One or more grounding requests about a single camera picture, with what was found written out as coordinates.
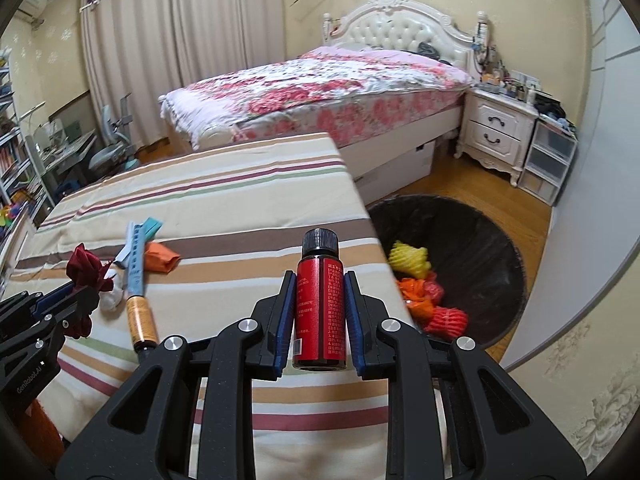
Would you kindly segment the striped bed sheet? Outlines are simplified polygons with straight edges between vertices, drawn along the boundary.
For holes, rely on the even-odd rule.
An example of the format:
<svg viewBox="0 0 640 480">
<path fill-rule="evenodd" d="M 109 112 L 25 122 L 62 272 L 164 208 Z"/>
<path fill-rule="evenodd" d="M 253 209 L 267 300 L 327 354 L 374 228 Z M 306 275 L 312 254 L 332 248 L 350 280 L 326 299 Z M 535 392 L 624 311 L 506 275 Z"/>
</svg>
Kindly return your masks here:
<svg viewBox="0 0 640 480">
<path fill-rule="evenodd" d="M 217 148 L 154 162 L 91 185 L 56 206 L 6 278 L 7 295 L 50 292 L 66 281 L 78 245 L 101 259 L 122 248 L 130 223 L 160 222 L 157 239 L 178 266 L 145 279 L 162 336 L 217 335 L 276 294 L 297 266 L 304 234 L 334 231 L 360 290 L 393 318 L 408 316 L 352 177 L 324 133 Z M 287 368 L 254 382 L 254 450 L 262 479 L 381 479 L 387 385 L 352 367 Z"/>
</svg>

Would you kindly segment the dark red cloth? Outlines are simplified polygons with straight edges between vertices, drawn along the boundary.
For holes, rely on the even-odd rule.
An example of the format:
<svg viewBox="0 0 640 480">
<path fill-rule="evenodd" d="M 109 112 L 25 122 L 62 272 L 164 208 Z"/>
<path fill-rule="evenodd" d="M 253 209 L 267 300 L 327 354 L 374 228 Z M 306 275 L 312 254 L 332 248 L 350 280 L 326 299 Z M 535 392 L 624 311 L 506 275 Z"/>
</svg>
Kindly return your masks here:
<svg viewBox="0 0 640 480">
<path fill-rule="evenodd" d="M 80 243 L 66 264 L 66 275 L 73 282 L 74 289 L 89 287 L 95 292 L 111 292 L 114 289 L 114 281 L 107 276 L 110 266 L 111 261 L 103 263 Z"/>
</svg>

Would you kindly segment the clear plastic drawer unit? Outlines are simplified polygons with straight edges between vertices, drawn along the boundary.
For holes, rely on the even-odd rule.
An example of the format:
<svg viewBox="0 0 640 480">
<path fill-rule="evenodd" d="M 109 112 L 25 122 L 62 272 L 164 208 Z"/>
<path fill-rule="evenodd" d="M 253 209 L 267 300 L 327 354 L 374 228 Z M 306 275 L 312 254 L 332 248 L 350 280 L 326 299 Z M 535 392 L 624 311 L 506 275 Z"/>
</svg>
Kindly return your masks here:
<svg viewBox="0 0 640 480">
<path fill-rule="evenodd" d="M 570 125 L 539 116 L 518 187 L 553 207 L 570 172 L 577 145 L 577 136 Z"/>
</svg>

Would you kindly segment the white tissue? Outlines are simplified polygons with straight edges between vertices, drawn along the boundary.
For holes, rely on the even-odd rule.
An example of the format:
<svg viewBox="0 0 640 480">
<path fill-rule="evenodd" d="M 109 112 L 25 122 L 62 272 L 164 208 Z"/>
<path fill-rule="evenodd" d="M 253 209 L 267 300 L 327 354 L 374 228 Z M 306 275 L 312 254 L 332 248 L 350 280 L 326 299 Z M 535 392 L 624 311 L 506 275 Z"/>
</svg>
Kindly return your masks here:
<svg viewBox="0 0 640 480">
<path fill-rule="evenodd" d="M 110 269 L 106 272 L 105 277 L 112 280 L 113 287 L 108 292 L 100 292 L 99 308 L 103 312 L 113 312 L 122 302 L 122 298 L 124 298 L 122 276 L 116 270 Z"/>
</svg>

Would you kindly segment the teal and white sachet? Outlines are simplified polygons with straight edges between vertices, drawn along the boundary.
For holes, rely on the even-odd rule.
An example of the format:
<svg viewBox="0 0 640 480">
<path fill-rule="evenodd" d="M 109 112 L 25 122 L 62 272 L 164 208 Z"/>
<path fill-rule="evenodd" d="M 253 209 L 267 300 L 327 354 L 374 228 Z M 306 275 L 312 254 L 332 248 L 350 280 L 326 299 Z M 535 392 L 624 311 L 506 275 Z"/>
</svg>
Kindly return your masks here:
<svg viewBox="0 0 640 480">
<path fill-rule="evenodd" d="M 147 218 L 142 224 L 144 241 L 149 242 L 152 240 L 162 226 L 163 223 L 160 222 L 160 220 L 156 220 L 151 217 Z"/>
</svg>

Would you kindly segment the red label dark bottle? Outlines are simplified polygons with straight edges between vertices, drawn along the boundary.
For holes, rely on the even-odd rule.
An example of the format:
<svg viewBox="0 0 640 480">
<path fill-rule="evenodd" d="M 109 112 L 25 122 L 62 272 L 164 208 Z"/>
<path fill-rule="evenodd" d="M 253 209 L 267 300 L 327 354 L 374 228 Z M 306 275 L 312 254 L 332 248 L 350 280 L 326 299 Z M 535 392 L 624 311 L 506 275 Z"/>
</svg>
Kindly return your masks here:
<svg viewBox="0 0 640 480">
<path fill-rule="evenodd" d="M 300 370 L 344 370 L 346 326 L 344 266 L 338 237 L 328 229 L 305 233 L 296 272 L 294 366 Z"/>
</svg>

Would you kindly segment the yellow label brown bottle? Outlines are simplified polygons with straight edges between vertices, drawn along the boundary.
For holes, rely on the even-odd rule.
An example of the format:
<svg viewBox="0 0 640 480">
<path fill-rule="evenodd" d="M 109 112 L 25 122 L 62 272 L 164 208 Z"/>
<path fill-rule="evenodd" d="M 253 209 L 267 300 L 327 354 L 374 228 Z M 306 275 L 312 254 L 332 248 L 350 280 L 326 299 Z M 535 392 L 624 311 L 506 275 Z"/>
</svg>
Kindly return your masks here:
<svg viewBox="0 0 640 480">
<path fill-rule="evenodd" d="M 148 300 L 143 296 L 131 296 L 126 300 L 126 313 L 132 346 L 137 356 L 153 350 L 160 342 Z"/>
</svg>

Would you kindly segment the red foam fruit net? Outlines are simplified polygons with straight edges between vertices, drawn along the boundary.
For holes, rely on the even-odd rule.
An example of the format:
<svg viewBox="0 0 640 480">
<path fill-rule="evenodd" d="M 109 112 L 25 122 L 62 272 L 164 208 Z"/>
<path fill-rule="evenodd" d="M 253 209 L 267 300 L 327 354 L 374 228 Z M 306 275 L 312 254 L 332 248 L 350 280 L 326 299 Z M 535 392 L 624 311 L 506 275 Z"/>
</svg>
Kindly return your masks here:
<svg viewBox="0 0 640 480">
<path fill-rule="evenodd" d="M 427 335 L 452 341 L 465 334 L 468 324 L 468 315 L 462 310 L 436 307 L 431 321 L 426 324 L 423 331 Z"/>
</svg>

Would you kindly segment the orange wrapper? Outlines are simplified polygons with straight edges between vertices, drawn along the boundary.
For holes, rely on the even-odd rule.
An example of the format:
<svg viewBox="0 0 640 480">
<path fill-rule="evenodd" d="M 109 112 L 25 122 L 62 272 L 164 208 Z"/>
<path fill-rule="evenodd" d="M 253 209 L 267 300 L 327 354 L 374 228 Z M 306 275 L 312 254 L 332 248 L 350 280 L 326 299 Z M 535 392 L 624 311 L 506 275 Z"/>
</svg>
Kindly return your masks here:
<svg viewBox="0 0 640 480">
<path fill-rule="evenodd" d="M 417 278 L 403 278 L 397 282 L 397 285 L 413 322 L 420 328 L 430 324 L 435 307 L 425 290 L 425 281 Z"/>
</svg>

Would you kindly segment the small orange paper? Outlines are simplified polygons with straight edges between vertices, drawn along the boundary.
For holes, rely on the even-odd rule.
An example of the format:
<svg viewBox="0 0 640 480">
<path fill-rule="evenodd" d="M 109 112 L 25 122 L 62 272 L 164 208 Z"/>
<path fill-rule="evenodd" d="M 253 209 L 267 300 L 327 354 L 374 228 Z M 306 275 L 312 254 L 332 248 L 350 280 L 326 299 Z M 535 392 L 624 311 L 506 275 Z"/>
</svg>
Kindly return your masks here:
<svg viewBox="0 0 640 480">
<path fill-rule="evenodd" d="M 178 266 L 181 257 L 163 244 L 149 242 L 145 244 L 144 270 L 153 273 L 168 274 Z"/>
</svg>

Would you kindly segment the white wardrobe door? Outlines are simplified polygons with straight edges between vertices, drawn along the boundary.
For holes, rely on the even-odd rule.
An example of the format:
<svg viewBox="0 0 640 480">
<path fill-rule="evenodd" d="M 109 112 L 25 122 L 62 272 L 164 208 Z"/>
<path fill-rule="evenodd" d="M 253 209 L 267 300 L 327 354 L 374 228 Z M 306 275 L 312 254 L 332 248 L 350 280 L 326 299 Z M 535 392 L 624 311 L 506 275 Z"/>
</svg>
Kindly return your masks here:
<svg viewBox="0 0 640 480">
<path fill-rule="evenodd" d="M 639 244 L 639 31 L 622 0 L 589 0 L 591 74 L 578 156 L 520 324 L 512 372 L 580 322 L 631 265 Z"/>
</svg>

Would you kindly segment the pink floral quilt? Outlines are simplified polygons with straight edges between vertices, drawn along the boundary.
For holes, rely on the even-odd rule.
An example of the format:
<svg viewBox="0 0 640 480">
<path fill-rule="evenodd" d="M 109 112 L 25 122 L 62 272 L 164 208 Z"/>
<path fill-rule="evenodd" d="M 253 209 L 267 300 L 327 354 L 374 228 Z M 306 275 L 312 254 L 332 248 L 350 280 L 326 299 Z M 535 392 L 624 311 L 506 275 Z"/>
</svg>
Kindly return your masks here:
<svg viewBox="0 0 640 480">
<path fill-rule="evenodd" d="M 158 102 L 193 151 L 314 132 L 344 148 L 448 110 L 472 83 L 465 70 L 414 53 L 320 47 L 194 82 Z"/>
</svg>

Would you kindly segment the yellow foam fruit net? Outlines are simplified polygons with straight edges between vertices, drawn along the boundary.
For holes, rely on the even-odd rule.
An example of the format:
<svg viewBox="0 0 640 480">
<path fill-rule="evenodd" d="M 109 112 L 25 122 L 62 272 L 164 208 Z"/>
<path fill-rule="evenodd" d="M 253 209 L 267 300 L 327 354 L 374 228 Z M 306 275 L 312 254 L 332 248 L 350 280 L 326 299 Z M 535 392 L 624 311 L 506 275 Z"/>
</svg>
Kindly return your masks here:
<svg viewBox="0 0 640 480">
<path fill-rule="evenodd" d="M 393 244 L 387 261 L 394 272 L 406 274 L 418 280 L 424 280 L 432 268 L 425 247 L 413 247 L 400 240 L 396 240 Z"/>
</svg>

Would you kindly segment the light blue printed box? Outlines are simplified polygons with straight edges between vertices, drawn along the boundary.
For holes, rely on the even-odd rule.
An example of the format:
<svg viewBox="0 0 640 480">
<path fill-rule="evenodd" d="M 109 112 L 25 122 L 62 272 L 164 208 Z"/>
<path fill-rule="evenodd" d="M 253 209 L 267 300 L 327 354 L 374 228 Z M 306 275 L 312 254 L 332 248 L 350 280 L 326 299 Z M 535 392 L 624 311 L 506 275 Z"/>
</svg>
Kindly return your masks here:
<svg viewBox="0 0 640 480">
<path fill-rule="evenodd" d="M 130 236 L 130 253 L 126 269 L 126 297 L 142 297 L 144 295 L 144 229 L 136 224 Z"/>
</svg>

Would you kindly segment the desk with clutter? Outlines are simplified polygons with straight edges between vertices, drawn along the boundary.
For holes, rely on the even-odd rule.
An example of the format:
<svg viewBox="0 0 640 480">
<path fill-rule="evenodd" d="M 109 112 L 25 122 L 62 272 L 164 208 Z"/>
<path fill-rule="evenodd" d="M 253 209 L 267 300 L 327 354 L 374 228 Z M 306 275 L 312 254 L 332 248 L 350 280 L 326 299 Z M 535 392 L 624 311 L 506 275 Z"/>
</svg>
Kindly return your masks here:
<svg viewBox="0 0 640 480">
<path fill-rule="evenodd" d="M 54 192 L 60 185 L 61 174 L 69 172 L 81 163 L 96 143 L 96 130 L 83 133 L 73 142 L 68 142 L 64 136 L 64 143 L 60 148 L 49 145 L 49 151 L 40 148 L 33 136 L 25 136 L 25 144 L 30 162 L 37 177 L 44 187 L 44 192 L 52 204 L 56 203 Z"/>
</svg>

